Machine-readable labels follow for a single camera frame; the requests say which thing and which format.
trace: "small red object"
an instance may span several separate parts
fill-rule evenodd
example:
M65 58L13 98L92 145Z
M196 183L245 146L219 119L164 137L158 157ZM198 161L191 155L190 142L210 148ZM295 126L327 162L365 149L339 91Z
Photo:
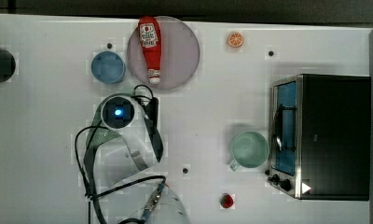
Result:
M138 22L140 44L146 62L149 81L160 82L161 34L157 20L145 16Z
M221 198L221 205L224 208L230 208L234 204L232 197L228 194L224 194Z

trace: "black toaster oven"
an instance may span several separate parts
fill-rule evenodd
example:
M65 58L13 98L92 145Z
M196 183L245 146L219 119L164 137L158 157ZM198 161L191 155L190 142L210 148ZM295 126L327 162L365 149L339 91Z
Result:
M302 200L369 199L370 77L299 75L273 84L270 184Z

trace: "oven door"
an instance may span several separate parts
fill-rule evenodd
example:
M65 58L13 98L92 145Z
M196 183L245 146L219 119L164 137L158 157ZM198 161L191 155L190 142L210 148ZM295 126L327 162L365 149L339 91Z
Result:
M300 197L300 155L298 153L299 79L293 77L277 82L272 88L270 184L282 192Z

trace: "oven knob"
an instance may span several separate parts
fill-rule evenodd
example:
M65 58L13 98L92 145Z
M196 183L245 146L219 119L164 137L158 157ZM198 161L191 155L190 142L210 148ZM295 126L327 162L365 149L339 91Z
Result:
M268 181L277 186L279 184L280 177L278 175L273 175L272 177L268 177Z
M291 189L291 181L289 179L280 181L280 187L285 191L289 191Z

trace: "ketchup label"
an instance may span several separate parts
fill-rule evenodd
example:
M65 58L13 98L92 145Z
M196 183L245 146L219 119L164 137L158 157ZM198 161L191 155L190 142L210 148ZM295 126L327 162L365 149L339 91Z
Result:
M140 38L145 48L152 48L157 45L158 36L154 23L145 23L140 26Z

